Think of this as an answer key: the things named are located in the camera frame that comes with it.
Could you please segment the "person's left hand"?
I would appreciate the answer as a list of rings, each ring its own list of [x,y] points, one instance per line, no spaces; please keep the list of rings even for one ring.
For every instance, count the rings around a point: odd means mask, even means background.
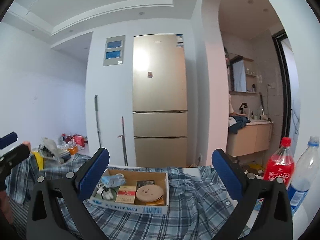
[[[6,193],[6,191],[0,192],[0,201],[1,201],[1,211],[3,212],[3,215],[7,219],[7,221],[12,224],[13,223],[13,214],[12,209],[10,206],[9,197]]]

